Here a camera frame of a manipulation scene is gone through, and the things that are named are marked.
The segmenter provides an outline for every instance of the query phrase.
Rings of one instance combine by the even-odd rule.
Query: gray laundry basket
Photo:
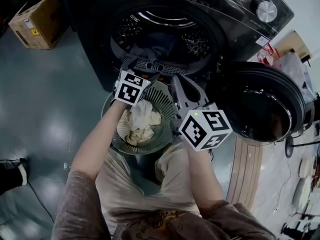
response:
[[[106,99],[101,117],[110,107],[114,95],[111,93]],[[172,96],[169,93],[168,87],[159,81],[156,81],[145,95],[145,100],[153,105],[153,110],[161,115],[161,124],[151,126],[154,135],[150,140],[138,143],[137,146],[132,146],[126,143],[115,131],[112,138],[112,145],[119,151],[129,155],[148,155],[155,153],[172,141],[172,133],[170,129],[170,121],[178,114],[178,110],[173,103]]]

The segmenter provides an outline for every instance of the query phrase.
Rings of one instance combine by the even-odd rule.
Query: brown shirt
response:
[[[276,239],[242,204],[218,201],[205,214],[201,218],[179,210],[152,211],[118,231],[118,236],[123,240]],[[80,171],[69,173],[52,239],[111,239],[95,183]]]

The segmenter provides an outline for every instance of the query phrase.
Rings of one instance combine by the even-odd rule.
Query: metal stand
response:
[[[315,145],[315,144],[320,144],[320,141],[314,141],[314,142],[309,142],[309,143],[294,145],[294,138],[292,138],[291,136],[289,136],[289,137],[286,138],[286,140],[285,140],[285,156],[286,156],[287,158],[292,157],[292,154],[293,154],[293,152],[294,152],[294,148],[304,147],[304,146],[309,146],[309,145]]]

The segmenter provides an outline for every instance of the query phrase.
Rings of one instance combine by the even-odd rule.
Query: black washing machine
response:
[[[176,73],[209,79],[210,100],[236,133],[258,145],[301,127],[305,105],[295,83],[246,62],[294,17],[283,0],[65,1],[105,90],[111,91],[122,63],[137,57],[139,76],[160,72],[165,83]]]

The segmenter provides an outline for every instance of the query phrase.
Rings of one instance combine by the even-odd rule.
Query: gray floor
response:
[[[73,157],[107,96],[70,29],[53,50],[25,49],[10,29],[0,38],[0,159],[28,158],[29,181],[53,217]],[[232,135],[214,151],[225,195],[234,146]],[[52,226],[28,185],[0,196],[3,239],[50,239]]]
[[[294,143],[308,143],[318,138],[315,137],[315,128],[311,127],[301,137],[294,139]],[[277,237],[281,237],[280,231],[284,223],[295,227],[295,223],[292,222],[300,217],[291,216],[296,212],[292,201],[299,182],[300,163],[303,157],[314,156],[317,147],[318,145],[310,145],[295,148],[289,160],[285,156],[284,142],[263,148],[260,178],[251,212]],[[288,239],[288,237],[282,236],[281,239]]]

